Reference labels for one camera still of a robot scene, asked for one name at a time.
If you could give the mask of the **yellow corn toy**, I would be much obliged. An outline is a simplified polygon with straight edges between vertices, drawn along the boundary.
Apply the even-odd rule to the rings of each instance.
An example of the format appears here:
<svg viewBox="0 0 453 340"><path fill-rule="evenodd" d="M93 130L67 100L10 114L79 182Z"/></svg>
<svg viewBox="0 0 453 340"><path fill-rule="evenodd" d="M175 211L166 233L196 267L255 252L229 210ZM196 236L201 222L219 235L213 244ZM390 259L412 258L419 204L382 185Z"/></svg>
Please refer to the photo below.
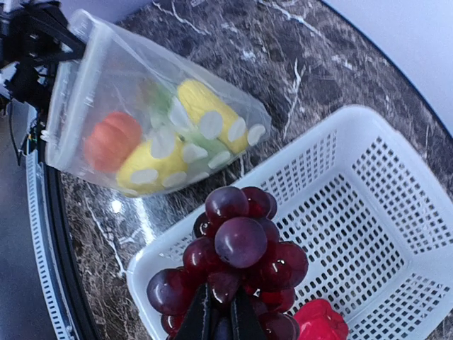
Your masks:
<svg viewBox="0 0 453 340"><path fill-rule="evenodd" d="M247 148L246 121L202 82L185 80L178 86L177 97L204 138L218 139L234 154Z"/></svg>
<svg viewBox="0 0 453 340"><path fill-rule="evenodd" d="M116 173L120 190L130 196L145 196L174 189L188 179L183 159L184 143L177 137L161 144L157 139L141 143Z"/></svg>

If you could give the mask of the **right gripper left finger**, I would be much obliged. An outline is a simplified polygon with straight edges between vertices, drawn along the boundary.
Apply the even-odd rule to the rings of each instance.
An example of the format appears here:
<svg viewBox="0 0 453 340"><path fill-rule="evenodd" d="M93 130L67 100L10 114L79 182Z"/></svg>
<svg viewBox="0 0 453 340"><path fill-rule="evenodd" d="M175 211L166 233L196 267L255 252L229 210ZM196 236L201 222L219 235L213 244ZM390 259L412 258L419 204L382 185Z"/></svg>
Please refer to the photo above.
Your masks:
<svg viewBox="0 0 453 340"><path fill-rule="evenodd" d="M207 283L201 285L193 298L174 340L208 340L210 338L212 296Z"/></svg>

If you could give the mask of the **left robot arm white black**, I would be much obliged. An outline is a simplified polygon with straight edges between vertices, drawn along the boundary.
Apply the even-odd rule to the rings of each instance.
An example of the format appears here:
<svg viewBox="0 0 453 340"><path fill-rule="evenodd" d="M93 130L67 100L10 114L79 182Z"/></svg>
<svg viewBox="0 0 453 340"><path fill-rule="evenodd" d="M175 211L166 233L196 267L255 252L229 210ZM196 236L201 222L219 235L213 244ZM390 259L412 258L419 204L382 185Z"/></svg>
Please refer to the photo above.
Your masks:
<svg viewBox="0 0 453 340"><path fill-rule="evenodd" d="M60 1L1 2L1 97L48 115L57 67L81 60L86 43L69 30Z"/></svg>

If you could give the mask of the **orange pumpkin toy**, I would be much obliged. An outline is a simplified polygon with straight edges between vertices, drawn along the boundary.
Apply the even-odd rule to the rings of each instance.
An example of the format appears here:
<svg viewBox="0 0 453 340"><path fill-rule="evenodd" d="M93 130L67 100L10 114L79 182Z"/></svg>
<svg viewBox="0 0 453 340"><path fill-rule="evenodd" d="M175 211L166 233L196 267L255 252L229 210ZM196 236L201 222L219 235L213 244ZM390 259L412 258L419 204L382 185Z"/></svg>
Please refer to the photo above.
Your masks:
<svg viewBox="0 0 453 340"><path fill-rule="evenodd" d="M109 113L97 123L84 142L86 161L96 170L116 172L142 141L141 125L121 111Z"/></svg>

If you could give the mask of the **dark red grape bunch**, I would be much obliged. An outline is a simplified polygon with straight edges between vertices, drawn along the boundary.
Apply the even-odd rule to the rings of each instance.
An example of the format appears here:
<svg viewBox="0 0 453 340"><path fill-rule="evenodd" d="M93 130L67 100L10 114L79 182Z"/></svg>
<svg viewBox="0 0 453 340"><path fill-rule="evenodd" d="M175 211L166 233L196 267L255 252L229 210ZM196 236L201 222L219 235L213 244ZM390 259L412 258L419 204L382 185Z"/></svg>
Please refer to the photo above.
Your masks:
<svg viewBox="0 0 453 340"><path fill-rule="evenodd" d="M239 288L249 296L267 339L296 339L299 326L288 315L309 260L294 242L282 241L273 218L275 197L249 186L212 191L193 225L182 265L165 268L147 285L147 298L174 339L195 297L207 283L212 296L209 339L233 339L230 305Z"/></svg>

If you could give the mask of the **white plastic perforated basket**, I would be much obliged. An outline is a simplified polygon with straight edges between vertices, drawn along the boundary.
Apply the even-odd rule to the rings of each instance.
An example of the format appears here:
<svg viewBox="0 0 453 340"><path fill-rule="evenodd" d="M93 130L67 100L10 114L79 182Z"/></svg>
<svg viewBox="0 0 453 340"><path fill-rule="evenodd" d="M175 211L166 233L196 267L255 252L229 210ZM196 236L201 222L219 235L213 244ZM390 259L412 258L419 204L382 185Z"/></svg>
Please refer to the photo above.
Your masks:
<svg viewBox="0 0 453 340"><path fill-rule="evenodd" d="M426 339L452 309L452 202L399 133L373 110L348 106L252 170L277 201L282 241L309 269L288 315L324 299L347 339ZM154 274L182 265L205 203L130 262L127 284L153 339L168 339L147 298Z"/></svg>

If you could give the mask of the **white cauliflower toy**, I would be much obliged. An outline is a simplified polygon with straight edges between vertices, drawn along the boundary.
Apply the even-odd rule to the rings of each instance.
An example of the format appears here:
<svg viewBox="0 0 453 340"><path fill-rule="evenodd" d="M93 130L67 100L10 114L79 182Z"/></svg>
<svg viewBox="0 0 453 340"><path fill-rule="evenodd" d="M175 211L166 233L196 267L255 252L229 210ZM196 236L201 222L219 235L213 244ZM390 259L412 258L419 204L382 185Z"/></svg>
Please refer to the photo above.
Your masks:
<svg viewBox="0 0 453 340"><path fill-rule="evenodd" d="M140 91L149 112L151 131L147 137L154 143L153 157L164 159L176 153L193 180L209 176L234 158L223 142L207 137L205 130L189 118L177 95L152 81L144 82Z"/></svg>

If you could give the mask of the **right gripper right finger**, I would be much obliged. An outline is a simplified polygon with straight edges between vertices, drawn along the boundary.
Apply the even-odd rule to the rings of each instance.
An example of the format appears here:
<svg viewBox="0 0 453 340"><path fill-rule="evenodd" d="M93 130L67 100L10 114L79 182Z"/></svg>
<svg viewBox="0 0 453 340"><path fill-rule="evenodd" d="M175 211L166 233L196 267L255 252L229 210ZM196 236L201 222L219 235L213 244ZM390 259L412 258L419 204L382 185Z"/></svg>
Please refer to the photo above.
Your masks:
<svg viewBox="0 0 453 340"><path fill-rule="evenodd" d="M234 340L266 340L249 296L239 288L230 305L231 328Z"/></svg>

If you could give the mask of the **clear polka dot zip bag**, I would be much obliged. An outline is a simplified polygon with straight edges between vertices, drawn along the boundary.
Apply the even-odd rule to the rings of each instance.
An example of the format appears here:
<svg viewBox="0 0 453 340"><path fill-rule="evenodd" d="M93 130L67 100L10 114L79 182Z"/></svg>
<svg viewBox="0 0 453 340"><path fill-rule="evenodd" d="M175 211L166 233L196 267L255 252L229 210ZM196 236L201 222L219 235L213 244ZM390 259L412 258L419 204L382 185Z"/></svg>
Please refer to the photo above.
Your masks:
<svg viewBox="0 0 453 340"><path fill-rule="evenodd" d="M86 49L82 59L63 62L57 70L47 127L42 133L48 166L123 193L116 181L119 169L113 173L96 171L86 161L84 142L95 125L113 111L131 115L141 125L141 143L150 140L149 112L140 91L146 81L175 95L185 80L200 81L246 121L248 146L240 154L232 153L234 158L228 164L269 135L271 119L264 105L198 64L84 10L71 17L69 29L86 43ZM159 193L177 191L207 177L188 177L179 187Z"/></svg>

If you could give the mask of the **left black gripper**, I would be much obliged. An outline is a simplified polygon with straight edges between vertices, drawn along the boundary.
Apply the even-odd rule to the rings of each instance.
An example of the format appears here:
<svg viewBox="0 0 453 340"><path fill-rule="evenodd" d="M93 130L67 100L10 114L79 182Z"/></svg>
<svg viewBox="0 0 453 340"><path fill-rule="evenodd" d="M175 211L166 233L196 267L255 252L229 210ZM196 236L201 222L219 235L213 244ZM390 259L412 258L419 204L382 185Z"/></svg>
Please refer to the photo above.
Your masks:
<svg viewBox="0 0 453 340"><path fill-rule="evenodd" d="M60 1L1 2L1 95L47 108L52 90L37 68L80 60L86 43L67 27ZM71 52L63 52L61 43Z"/></svg>

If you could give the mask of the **red bell pepper toy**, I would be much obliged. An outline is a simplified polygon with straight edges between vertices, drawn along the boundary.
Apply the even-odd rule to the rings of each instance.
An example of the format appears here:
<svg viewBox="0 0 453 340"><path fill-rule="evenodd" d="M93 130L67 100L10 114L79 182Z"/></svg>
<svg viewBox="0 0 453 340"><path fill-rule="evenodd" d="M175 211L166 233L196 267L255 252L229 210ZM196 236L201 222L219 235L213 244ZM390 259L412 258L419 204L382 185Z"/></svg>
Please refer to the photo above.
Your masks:
<svg viewBox="0 0 453 340"><path fill-rule="evenodd" d="M342 315L336 312L329 301L312 300L294 315L299 326L301 340L346 340L349 328Z"/></svg>

